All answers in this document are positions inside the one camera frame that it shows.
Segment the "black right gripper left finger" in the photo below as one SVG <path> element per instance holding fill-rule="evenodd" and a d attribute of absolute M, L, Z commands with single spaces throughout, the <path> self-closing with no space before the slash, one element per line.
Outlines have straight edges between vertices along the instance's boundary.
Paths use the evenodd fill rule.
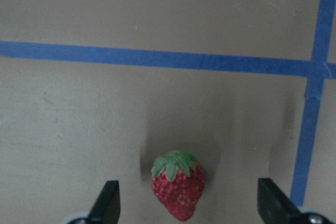
<path fill-rule="evenodd" d="M 86 223 L 117 224 L 120 218 L 120 189 L 118 180 L 107 181 L 93 204 Z"/>

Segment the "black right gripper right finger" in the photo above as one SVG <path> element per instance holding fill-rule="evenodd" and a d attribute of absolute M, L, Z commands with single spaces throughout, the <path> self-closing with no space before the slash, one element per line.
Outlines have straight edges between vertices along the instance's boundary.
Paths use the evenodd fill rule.
<path fill-rule="evenodd" d="M 302 213 L 270 178 L 259 178 L 257 210 L 265 224 L 299 223 Z"/>

